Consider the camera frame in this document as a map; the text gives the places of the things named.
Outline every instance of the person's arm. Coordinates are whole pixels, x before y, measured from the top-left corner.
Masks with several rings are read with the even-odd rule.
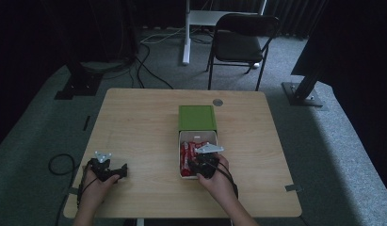
[[[119,178],[119,175],[113,175],[105,182],[102,182],[96,177],[96,174],[94,174],[89,166],[84,182],[85,191],[82,194],[79,209],[73,221],[73,226],[93,225],[93,219],[97,208],[105,199],[107,192]]]
[[[216,154],[219,163],[227,169],[229,162],[220,154]],[[221,164],[218,167],[227,172]],[[258,223],[250,216],[241,202],[234,194],[234,187],[231,182],[219,171],[216,171],[211,179],[205,179],[198,174],[199,183],[204,186],[211,196],[216,200],[225,213],[231,218],[235,226],[258,226]]]

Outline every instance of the white mechanical part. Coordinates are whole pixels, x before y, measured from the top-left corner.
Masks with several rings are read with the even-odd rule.
[[[223,152],[225,151],[223,147],[207,143],[206,145],[195,149],[194,150],[196,153],[217,153],[217,152]]]
[[[97,160],[100,163],[104,163],[107,159],[111,158],[111,153],[100,153],[100,152],[94,152],[94,155],[96,155]]]

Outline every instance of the black chair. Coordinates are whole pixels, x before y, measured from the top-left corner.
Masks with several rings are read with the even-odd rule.
[[[229,13],[222,16],[216,24],[210,57],[208,57],[206,69],[207,72],[210,69],[208,89],[211,89],[214,65],[249,67],[245,72],[247,74],[255,63],[262,61],[255,89],[258,91],[266,64],[268,46],[277,36],[279,26],[279,19],[273,16],[242,13]],[[267,37],[263,47],[259,37]],[[227,63],[214,63],[214,58]]]

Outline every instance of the black stand base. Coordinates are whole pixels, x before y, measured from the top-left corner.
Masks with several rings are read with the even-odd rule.
[[[308,95],[308,97],[305,98],[304,100],[297,99],[295,97],[295,93],[298,85],[299,83],[289,83],[289,82],[282,83],[284,93],[286,93],[286,96],[289,100],[290,105],[315,106],[317,108],[326,109],[323,102],[319,100],[314,89],[311,91],[310,95]]]
[[[57,92],[55,100],[72,100],[73,96],[94,96],[100,86],[102,77],[101,73],[90,74],[86,84],[77,87],[74,85],[73,76],[71,76],[64,89]]]

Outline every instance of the small round sticker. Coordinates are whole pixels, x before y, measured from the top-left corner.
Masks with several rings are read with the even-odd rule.
[[[213,104],[214,104],[215,106],[222,106],[222,105],[223,105],[223,102],[222,102],[222,100],[220,100],[220,99],[215,99],[215,100],[213,101]]]

